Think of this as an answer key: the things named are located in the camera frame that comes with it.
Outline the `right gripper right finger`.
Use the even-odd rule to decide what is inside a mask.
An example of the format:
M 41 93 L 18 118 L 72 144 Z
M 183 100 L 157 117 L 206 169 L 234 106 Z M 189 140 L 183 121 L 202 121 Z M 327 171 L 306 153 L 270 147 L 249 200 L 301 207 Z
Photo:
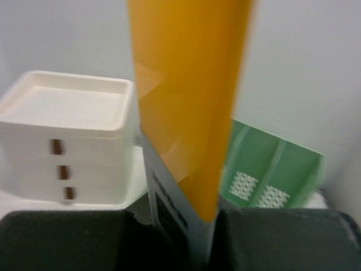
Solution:
M 331 209 L 224 210 L 209 270 L 360 270 L 360 228 Z

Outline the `yellow plastic folder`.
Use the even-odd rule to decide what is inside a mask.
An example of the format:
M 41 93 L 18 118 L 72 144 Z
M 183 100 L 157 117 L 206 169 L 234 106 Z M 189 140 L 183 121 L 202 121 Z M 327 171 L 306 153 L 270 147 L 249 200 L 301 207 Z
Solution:
M 155 230 L 208 267 L 253 1 L 128 1 Z

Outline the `white drawer cabinet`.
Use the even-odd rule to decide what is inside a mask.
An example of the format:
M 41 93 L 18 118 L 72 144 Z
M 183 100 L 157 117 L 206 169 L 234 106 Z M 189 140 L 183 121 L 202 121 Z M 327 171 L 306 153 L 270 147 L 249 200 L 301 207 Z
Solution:
M 30 71 L 1 98 L 1 144 L 19 193 L 31 200 L 79 204 L 124 201 L 137 115 L 130 80 Z M 51 153 L 51 139 L 64 154 Z M 67 165 L 70 180 L 58 179 Z M 64 187 L 76 189 L 64 199 Z

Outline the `white top drawer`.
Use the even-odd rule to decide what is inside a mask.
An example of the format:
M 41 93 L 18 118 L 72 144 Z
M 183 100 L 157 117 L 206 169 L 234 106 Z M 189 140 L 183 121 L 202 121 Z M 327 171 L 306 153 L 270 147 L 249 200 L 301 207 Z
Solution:
M 51 153 L 53 155 L 63 155 L 64 154 L 64 146 L 63 141 L 60 139 L 51 139 Z

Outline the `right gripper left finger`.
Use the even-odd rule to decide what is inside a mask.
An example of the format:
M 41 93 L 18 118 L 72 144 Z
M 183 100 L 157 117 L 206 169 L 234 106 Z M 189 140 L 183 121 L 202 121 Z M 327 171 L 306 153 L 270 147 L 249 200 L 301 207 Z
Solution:
M 1 219 L 1 270 L 151 270 L 150 233 L 129 211 L 14 211 Z

